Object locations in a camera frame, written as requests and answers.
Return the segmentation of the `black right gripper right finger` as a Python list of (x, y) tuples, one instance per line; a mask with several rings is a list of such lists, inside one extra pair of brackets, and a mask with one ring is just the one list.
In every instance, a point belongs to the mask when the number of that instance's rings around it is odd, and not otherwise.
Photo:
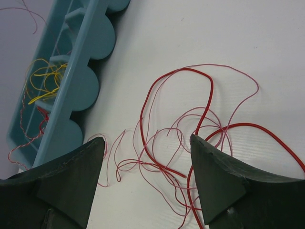
[(250, 166), (192, 135), (191, 159), (211, 229), (302, 229), (305, 182)]

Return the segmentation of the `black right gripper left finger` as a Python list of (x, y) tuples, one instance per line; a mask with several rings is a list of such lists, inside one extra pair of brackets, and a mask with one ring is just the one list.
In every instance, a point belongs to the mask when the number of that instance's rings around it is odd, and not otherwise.
[(102, 137), (0, 181), (2, 229), (85, 229), (103, 162)]

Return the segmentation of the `teal plastic compartment tray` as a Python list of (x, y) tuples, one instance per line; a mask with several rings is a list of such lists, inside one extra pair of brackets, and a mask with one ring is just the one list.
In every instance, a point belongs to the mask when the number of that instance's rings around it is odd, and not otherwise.
[(89, 108), (99, 93), (91, 60), (114, 49), (110, 15), (127, 0), (56, 0), (51, 8), (7, 134), (8, 160), (28, 170), (82, 145), (71, 119)]

